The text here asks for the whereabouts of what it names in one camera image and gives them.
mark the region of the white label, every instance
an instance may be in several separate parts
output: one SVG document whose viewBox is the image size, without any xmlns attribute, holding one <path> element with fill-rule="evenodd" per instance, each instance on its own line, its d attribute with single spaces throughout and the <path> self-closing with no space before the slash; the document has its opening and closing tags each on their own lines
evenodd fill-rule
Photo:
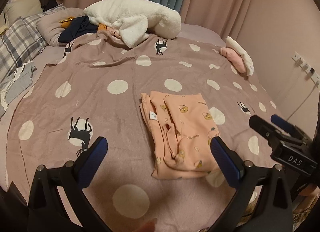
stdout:
<svg viewBox="0 0 320 232">
<path fill-rule="evenodd" d="M 151 112 L 151 111 L 150 111 L 149 118 L 152 119 L 152 120 L 156 120 L 156 121 L 158 120 L 157 115 L 154 112 Z"/>
</svg>

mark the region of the blanket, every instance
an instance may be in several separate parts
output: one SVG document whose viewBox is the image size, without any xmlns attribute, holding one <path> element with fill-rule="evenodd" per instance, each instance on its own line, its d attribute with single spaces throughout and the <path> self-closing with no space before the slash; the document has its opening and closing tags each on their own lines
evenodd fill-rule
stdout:
<svg viewBox="0 0 320 232">
<path fill-rule="evenodd" d="M 102 136 L 108 153 L 84 194 L 114 232 L 134 231 L 153 218 L 156 231 L 211 226 L 235 190 L 220 170 L 198 179 L 153 178 L 155 145 L 139 104 L 140 94 L 152 90 L 201 93 L 229 148 L 257 166 L 273 166 L 271 148 L 248 121 L 253 114 L 269 121 L 280 113 L 255 74 L 244 79 L 214 48 L 150 34 L 128 49 L 104 30 L 75 39 L 71 53 L 44 68 L 15 110 L 7 139 L 9 182 L 28 201 L 38 165 L 60 167 Z M 256 197 L 252 192 L 251 201 Z M 74 214 L 71 219 L 76 222 Z"/>
<path fill-rule="evenodd" d="M 85 8 L 84 13 L 92 24 L 118 30 L 129 48 L 148 38 L 147 29 L 165 39 L 177 37 L 181 30 L 177 11 L 148 0 L 102 0 Z"/>
</svg>

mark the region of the silver bolt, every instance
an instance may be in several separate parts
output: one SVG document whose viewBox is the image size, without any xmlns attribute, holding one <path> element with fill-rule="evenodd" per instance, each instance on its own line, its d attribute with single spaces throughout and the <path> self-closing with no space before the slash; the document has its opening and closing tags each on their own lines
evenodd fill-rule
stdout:
<svg viewBox="0 0 320 232">
<path fill-rule="evenodd" d="M 74 161 L 67 161 L 66 164 L 65 164 L 65 166 L 66 166 L 66 167 L 72 167 L 73 164 L 74 164 Z"/>
<path fill-rule="evenodd" d="M 253 162 L 252 161 L 249 161 L 249 160 L 246 160 L 244 161 L 244 165 L 251 168 L 253 166 Z"/>
<path fill-rule="evenodd" d="M 282 166 L 280 164 L 275 164 L 275 168 L 277 171 L 281 171 L 282 170 Z"/>
<path fill-rule="evenodd" d="M 43 169 L 44 169 L 44 166 L 42 164 L 37 167 L 38 171 L 42 171 Z"/>
</svg>

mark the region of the bed sheet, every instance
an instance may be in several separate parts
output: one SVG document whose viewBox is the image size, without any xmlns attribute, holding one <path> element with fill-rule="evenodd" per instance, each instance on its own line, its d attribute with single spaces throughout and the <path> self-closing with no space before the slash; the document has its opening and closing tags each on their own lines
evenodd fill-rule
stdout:
<svg viewBox="0 0 320 232">
<path fill-rule="evenodd" d="M 5 169 L 6 162 L 6 146 L 7 146 L 7 134 L 9 129 L 9 124 L 17 104 L 22 99 L 22 97 L 27 93 L 27 91 L 36 83 L 39 79 L 44 66 L 48 63 L 56 64 L 61 60 L 64 54 L 64 47 L 50 47 L 47 46 L 41 54 L 36 56 L 33 60 L 37 70 L 33 72 L 32 85 L 28 87 L 23 93 L 21 93 L 17 98 L 15 98 L 10 104 L 5 112 L 4 116 L 0 120 L 0 186 L 6 190 L 8 184 L 8 177 Z"/>
<path fill-rule="evenodd" d="M 107 31 L 77 38 L 60 64 L 44 68 L 16 109 L 8 132 L 9 181 L 27 199 L 37 165 L 75 160 L 103 136 L 108 154 L 84 193 L 114 232 L 133 231 L 152 218 L 163 232 L 212 225 L 235 191 L 221 171 L 199 179 L 152 178 L 155 163 L 165 163 L 155 159 L 139 104 L 140 93 L 152 90 L 168 96 L 201 93 L 230 149 L 271 167 L 271 149 L 248 120 L 252 114 L 267 120 L 279 111 L 257 76 L 241 77 L 218 49 L 153 34 L 133 49 Z"/>
</svg>

